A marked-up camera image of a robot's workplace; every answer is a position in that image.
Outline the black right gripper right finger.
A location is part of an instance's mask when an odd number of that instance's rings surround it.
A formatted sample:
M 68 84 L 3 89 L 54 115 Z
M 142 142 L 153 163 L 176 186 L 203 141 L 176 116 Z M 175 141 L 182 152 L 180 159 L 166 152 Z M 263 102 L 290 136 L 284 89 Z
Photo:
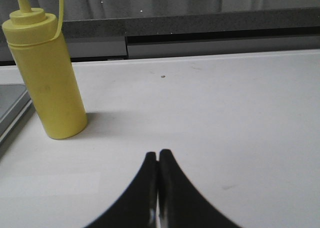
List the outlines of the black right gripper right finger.
M 193 186 L 169 149 L 158 162 L 159 218 L 162 228 L 238 228 Z

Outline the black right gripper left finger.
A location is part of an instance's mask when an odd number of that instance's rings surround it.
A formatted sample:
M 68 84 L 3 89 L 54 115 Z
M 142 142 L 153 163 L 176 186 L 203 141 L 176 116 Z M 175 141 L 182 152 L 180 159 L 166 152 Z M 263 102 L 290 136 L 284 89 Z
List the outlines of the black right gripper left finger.
M 158 162 L 148 152 L 129 186 L 88 228 L 155 228 Z

